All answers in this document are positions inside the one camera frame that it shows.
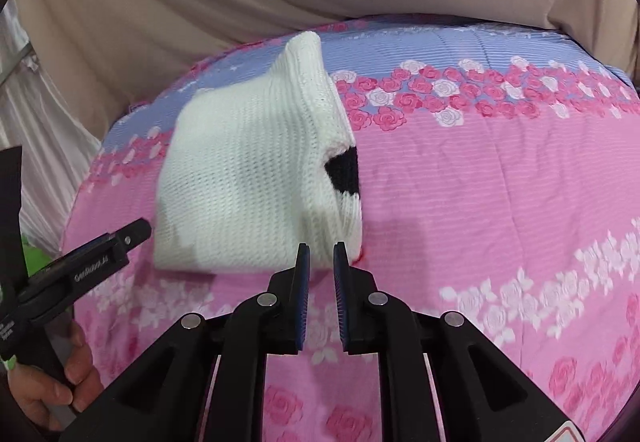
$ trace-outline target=white curtain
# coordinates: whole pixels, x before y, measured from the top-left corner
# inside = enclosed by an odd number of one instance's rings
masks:
[[[0,72],[29,42],[14,0],[0,17]],[[0,148],[22,145],[20,228],[31,245],[58,254],[76,192],[100,142],[61,104],[31,53],[0,86]]]

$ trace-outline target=folded white sweater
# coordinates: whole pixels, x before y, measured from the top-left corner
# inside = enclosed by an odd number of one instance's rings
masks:
[[[360,253],[357,192],[335,189],[325,163],[355,146],[320,38],[291,39],[262,76],[201,90],[185,105],[158,181],[159,269],[259,272],[293,266],[309,245],[330,268],[336,242]]]

